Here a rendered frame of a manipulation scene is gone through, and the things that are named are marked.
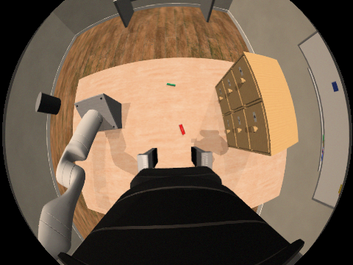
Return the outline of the brown wooden drawer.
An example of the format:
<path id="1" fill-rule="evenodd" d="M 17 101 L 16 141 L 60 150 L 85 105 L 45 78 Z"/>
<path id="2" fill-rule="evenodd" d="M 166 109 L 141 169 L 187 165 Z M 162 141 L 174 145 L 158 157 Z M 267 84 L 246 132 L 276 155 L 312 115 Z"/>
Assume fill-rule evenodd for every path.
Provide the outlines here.
<path id="1" fill-rule="evenodd" d="M 257 103 L 245 108 L 249 125 L 252 150 L 270 152 L 268 128 L 263 109 L 263 103 Z M 253 126 L 253 127 L 252 127 Z"/>
<path id="2" fill-rule="evenodd" d="M 254 76 L 244 56 L 239 59 L 232 70 L 240 89 L 243 104 L 247 105 L 261 99 Z"/>
<path id="3" fill-rule="evenodd" d="M 244 109 L 233 113 L 232 116 L 235 124 L 235 132 L 237 136 L 238 147 L 251 149 L 249 140 L 249 130 Z"/>
<path id="4" fill-rule="evenodd" d="M 227 91 L 227 96 L 229 98 L 231 110 L 236 110 L 240 107 L 243 107 L 240 92 L 238 90 L 238 86 L 232 70 L 225 76 L 225 78 L 223 78 L 223 81 Z"/>
<path id="5" fill-rule="evenodd" d="M 224 116 L 224 125 L 225 131 L 227 134 L 227 142 L 229 146 L 237 146 L 236 135 L 235 135 L 235 128 L 232 119 L 232 114 Z"/>
<path id="6" fill-rule="evenodd" d="M 216 91 L 217 91 L 217 94 L 218 94 L 218 100 L 219 100 L 220 105 L 221 105 L 221 111 L 222 111 L 222 114 L 224 115 L 225 113 L 228 113 L 231 110 L 230 110 L 229 101 L 228 101 L 228 98 L 227 98 L 227 93 L 225 91 L 225 87 L 224 87 L 223 81 L 221 81 L 218 84 L 218 86 L 216 87 Z"/>

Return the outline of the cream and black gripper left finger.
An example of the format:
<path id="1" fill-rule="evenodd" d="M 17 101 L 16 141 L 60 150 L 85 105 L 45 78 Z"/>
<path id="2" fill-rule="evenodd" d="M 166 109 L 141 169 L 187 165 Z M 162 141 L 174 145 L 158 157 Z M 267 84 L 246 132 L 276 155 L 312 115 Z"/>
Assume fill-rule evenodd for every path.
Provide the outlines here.
<path id="1" fill-rule="evenodd" d="M 138 172 L 146 168 L 155 168 L 158 163 L 157 148 L 151 148 L 149 151 L 137 155 Z"/>

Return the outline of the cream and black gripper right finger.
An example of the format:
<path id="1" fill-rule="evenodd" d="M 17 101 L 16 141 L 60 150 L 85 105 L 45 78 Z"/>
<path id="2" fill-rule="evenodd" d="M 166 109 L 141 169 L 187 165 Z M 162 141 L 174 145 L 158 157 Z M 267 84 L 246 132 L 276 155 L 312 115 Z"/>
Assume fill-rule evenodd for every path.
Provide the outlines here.
<path id="1" fill-rule="evenodd" d="M 191 161 L 194 166 L 207 166 L 213 169 L 213 153 L 211 151 L 205 152 L 197 146 L 192 146 Z"/>

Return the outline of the small wooden chest of drawers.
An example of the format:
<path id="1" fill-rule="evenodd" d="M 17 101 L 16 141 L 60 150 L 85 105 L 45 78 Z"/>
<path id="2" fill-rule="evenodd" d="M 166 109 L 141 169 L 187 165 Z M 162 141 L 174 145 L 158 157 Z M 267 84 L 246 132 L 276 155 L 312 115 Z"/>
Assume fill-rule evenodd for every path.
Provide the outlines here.
<path id="1" fill-rule="evenodd" d="M 258 99 L 257 101 L 248 105 L 243 104 L 243 107 L 240 107 L 236 110 L 231 110 L 230 107 L 231 112 L 224 115 L 222 114 L 222 116 L 224 117 L 226 115 L 233 114 L 242 109 L 245 111 L 245 108 L 262 102 L 268 128 L 270 152 L 252 150 L 250 133 L 249 140 L 251 149 L 244 149 L 238 146 L 229 146 L 228 142 L 227 145 L 228 147 L 235 149 L 241 149 L 261 155 L 273 156 L 299 141 L 296 114 L 288 84 L 277 60 L 249 52 L 243 52 L 240 55 L 240 57 L 234 62 L 227 73 L 225 73 L 225 75 L 221 78 L 218 84 L 223 81 L 223 78 L 225 78 L 225 76 L 232 70 L 232 68 L 239 61 L 239 59 L 242 58 L 242 56 L 246 58 L 246 61 L 249 64 L 261 99 Z M 218 86 L 218 84 L 215 86 L 215 88 Z"/>

